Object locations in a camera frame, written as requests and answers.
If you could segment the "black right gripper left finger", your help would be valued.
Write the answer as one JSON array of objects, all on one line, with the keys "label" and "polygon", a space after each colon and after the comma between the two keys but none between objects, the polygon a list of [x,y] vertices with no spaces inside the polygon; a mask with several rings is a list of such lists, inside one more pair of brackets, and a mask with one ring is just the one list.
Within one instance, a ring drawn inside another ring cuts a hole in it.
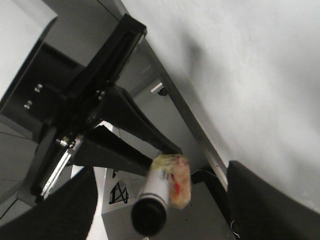
[{"label": "black right gripper left finger", "polygon": [[84,167],[39,205],[0,228],[2,240],[85,240],[97,207],[93,168]]}]

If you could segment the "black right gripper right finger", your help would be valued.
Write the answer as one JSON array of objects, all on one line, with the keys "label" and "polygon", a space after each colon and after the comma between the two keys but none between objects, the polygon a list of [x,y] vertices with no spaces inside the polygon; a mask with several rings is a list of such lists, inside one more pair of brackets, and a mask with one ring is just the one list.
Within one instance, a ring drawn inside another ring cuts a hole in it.
[{"label": "black right gripper right finger", "polygon": [[320,215],[280,192],[236,160],[227,197],[242,240],[318,240]]}]

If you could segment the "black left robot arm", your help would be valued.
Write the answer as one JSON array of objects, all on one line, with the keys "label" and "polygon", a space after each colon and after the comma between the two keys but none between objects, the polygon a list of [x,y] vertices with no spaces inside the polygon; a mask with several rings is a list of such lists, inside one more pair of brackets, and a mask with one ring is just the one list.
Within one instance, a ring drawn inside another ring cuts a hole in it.
[{"label": "black left robot arm", "polygon": [[147,27],[125,14],[82,66],[38,42],[0,102],[0,120],[35,142],[17,198],[34,206],[47,198],[65,166],[103,167],[145,176],[152,160],[101,125],[106,121],[164,154],[182,150],[117,85]]}]

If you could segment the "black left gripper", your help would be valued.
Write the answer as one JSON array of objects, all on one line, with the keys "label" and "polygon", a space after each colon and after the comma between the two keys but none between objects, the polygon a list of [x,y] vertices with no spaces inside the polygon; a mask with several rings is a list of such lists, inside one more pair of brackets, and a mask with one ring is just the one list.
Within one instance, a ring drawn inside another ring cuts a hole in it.
[{"label": "black left gripper", "polygon": [[[68,162],[68,150],[79,133],[91,129],[100,119],[150,144],[164,154],[181,154],[146,117],[128,91],[115,85],[147,27],[128,14],[118,22],[87,67],[62,90],[46,87],[34,102],[32,113],[47,127],[36,148],[30,193],[42,202]],[[102,167],[140,176],[147,175],[152,160],[120,139],[105,126],[88,132],[76,148],[72,163]]]}]

